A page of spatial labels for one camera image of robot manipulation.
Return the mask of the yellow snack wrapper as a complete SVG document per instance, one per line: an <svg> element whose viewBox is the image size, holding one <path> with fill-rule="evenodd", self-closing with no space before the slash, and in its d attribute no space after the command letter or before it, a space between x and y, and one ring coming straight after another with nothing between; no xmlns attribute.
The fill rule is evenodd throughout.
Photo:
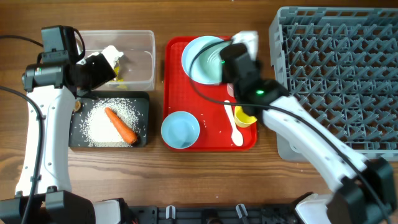
<svg viewBox="0 0 398 224"><path fill-rule="evenodd" d="M120 82L123 82L124 80L119 77L120 73L120 63L119 61L116 62L115 67L114 67L114 72L116 74L116 77L114 78L113 82L115 82L115 87L122 89L122 90L127 90L127 86L125 84L120 84Z"/></svg>

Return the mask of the white tissue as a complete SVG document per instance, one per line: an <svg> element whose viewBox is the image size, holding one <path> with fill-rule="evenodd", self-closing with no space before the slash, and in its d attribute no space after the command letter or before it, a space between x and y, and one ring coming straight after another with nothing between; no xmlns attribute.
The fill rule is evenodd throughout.
<svg viewBox="0 0 398 224"><path fill-rule="evenodd" d="M81 59L79 62L77 62L77 64L84 65L88 61L88 58L97 56L99 54L102 54L105 57L105 59L113 69L117 67L116 64L119 62L119 59L124 55L124 53L118 51L115 46L109 45L100 52L94 52L89 54L86 59Z"/></svg>

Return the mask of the mint green bowl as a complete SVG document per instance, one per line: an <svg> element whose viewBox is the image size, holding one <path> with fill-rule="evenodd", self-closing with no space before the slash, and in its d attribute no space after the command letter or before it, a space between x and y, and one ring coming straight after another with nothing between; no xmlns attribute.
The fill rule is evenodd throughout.
<svg viewBox="0 0 398 224"><path fill-rule="evenodd" d="M204 85L218 85L222 80L222 59L220 52L229 43L223 42L204 51L194 62L190 77Z"/></svg>

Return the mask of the light blue plate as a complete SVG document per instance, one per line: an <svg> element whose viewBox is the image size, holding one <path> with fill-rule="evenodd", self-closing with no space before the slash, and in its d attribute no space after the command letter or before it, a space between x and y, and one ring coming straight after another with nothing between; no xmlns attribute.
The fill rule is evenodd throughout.
<svg viewBox="0 0 398 224"><path fill-rule="evenodd" d="M200 50L202 50L208 45L211 45L212 43L221 42L221 41L222 41L221 38L215 36L202 36L191 41L184 48L182 54L182 67L184 72L188 73L188 70L191 66L191 62L194 56L196 56L196 54L199 53Z"/></svg>

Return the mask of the white rice pile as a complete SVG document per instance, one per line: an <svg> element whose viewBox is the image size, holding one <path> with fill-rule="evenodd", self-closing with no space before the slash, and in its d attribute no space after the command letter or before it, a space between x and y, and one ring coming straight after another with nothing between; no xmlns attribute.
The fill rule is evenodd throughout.
<svg viewBox="0 0 398 224"><path fill-rule="evenodd" d="M100 98L83 103L88 109L81 115L77 125L83 142L89 147L143 146L147 140L147 101L134 98ZM107 116L105 109L111 109L137 135L134 144L128 144L118 133Z"/></svg>

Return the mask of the orange carrot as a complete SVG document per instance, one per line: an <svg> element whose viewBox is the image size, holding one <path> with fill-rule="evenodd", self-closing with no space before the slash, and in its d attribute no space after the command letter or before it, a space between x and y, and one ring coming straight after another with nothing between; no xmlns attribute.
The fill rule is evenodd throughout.
<svg viewBox="0 0 398 224"><path fill-rule="evenodd" d="M106 107L104 111L122 139L130 145L134 144L137 141L135 132L111 108Z"/></svg>

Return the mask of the light blue bowl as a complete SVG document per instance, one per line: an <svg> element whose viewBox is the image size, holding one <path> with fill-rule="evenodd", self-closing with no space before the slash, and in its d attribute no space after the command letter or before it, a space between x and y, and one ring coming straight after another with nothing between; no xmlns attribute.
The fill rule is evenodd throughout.
<svg viewBox="0 0 398 224"><path fill-rule="evenodd" d="M186 111L173 112L161 125L161 136L166 145L174 149L186 149L195 144L200 135L196 117Z"/></svg>

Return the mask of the pink plastic cup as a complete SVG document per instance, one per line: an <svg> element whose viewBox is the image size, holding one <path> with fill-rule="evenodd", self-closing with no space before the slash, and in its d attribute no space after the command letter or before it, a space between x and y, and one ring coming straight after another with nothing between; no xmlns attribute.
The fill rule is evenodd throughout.
<svg viewBox="0 0 398 224"><path fill-rule="evenodd" d="M234 98L234 88L233 88L233 84L232 84L232 83L228 83L226 89L227 89L228 95L229 95L230 97L233 97L233 98Z"/></svg>

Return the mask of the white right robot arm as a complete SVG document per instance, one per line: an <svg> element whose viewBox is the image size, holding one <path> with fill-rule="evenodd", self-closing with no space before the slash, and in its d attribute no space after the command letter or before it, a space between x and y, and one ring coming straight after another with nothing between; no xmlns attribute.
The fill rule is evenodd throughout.
<svg viewBox="0 0 398 224"><path fill-rule="evenodd" d="M223 80L245 114L257 117L303 155L320 173L331 195L311 194L295 206L303 223L381 223L397 210L393 169L370 161L315 120L276 80L262 79L242 43L220 52Z"/></svg>

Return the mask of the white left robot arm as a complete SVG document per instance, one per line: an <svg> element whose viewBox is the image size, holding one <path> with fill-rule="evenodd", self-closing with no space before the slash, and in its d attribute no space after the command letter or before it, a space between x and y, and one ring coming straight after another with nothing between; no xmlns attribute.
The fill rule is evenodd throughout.
<svg viewBox="0 0 398 224"><path fill-rule="evenodd" d="M44 27L43 52L28 65L24 92L11 92L28 102L29 123L23 170L15 196L1 201L4 223L95 223L88 199L72 193L68 172L70 122L76 98L112 80L116 74L103 54L78 50L81 36L70 26Z"/></svg>

